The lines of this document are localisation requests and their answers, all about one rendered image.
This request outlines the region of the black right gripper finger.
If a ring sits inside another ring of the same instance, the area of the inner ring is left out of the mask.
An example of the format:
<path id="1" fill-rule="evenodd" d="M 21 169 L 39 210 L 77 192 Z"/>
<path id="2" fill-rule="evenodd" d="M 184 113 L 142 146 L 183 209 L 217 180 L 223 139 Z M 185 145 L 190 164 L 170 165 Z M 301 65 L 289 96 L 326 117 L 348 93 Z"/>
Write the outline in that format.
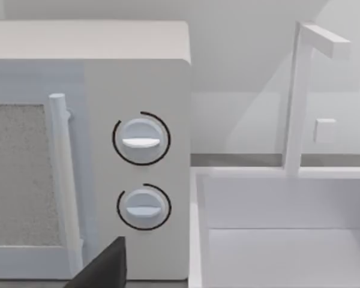
<path id="1" fill-rule="evenodd" d="M 125 288 L 126 241 L 117 237 L 63 288 Z"/>

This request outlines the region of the white microwave knob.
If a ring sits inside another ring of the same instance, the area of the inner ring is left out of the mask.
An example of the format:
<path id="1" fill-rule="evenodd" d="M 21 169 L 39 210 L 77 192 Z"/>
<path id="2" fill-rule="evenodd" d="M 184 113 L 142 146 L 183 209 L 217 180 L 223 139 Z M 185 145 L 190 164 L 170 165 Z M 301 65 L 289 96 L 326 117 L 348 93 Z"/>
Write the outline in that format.
<path id="1" fill-rule="evenodd" d="M 135 118 L 121 125 L 116 141 L 127 159 L 135 163 L 148 163 L 159 156 L 164 134 L 154 120 Z"/>
<path id="2" fill-rule="evenodd" d="M 157 225 L 165 212 L 165 204 L 161 196 L 148 189 L 130 192 L 124 199 L 123 206 L 128 222 L 139 228 Z"/>

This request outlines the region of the microwave oven door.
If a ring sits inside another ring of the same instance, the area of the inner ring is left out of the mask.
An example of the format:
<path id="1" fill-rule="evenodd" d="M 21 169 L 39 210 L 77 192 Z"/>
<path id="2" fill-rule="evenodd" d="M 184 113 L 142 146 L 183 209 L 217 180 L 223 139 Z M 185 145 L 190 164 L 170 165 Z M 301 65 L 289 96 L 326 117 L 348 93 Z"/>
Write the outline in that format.
<path id="1" fill-rule="evenodd" d="M 82 63 L 0 61 L 0 279 L 66 280 L 70 271 L 49 95 L 64 94 L 83 265 L 93 253 L 88 109 Z"/>

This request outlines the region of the white sink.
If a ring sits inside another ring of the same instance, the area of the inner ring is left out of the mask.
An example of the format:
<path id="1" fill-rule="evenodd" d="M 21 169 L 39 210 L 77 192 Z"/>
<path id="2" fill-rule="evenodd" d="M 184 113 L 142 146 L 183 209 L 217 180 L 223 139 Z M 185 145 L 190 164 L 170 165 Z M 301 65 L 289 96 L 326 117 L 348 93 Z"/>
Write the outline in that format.
<path id="1" fill-rule="evenodd" d="M 190 288 L 360 288 L 360 167 L 194 167 Z"/>

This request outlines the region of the pale microwave oven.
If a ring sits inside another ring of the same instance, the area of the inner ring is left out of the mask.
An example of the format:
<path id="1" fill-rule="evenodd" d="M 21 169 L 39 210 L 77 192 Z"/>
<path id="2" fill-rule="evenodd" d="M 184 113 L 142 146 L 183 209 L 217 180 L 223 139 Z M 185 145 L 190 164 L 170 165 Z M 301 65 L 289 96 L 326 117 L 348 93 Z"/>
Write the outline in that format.
<path id="1" fill-rule="evenodd" d="M 124 236 L 129 280 L 185 280 L 190 253 L 188 25 L 0 20 L 0 61 L 83 64 L 91 162 L 91 190 L 84 210 L 94 213 L 93 253 L 83 268 Z M 118 148 L 117 132 L 135 118 L 154 120 L 163 130 L 161 152 L 148 163 L 135 163 Z M 153 227 L 133 226 L 124 215 L 124 199 L 139 189 L 157 192 L 165 204 L 162 220 Z"/>

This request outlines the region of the tall white tap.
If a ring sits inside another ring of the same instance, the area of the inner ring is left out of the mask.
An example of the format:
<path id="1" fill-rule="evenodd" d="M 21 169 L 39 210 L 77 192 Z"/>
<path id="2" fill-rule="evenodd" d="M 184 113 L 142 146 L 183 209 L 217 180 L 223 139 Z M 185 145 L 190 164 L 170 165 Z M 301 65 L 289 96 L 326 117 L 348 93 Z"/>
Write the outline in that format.
<path id="1" fill-rule="evenodd" d="M 283 152 L 283 169 L 288 177 L 297 177 L 301 168 L 302 140 L 314 50 L 330 59 L 349 59 L 351 41 L 316 23 L 296 22 Z"/>

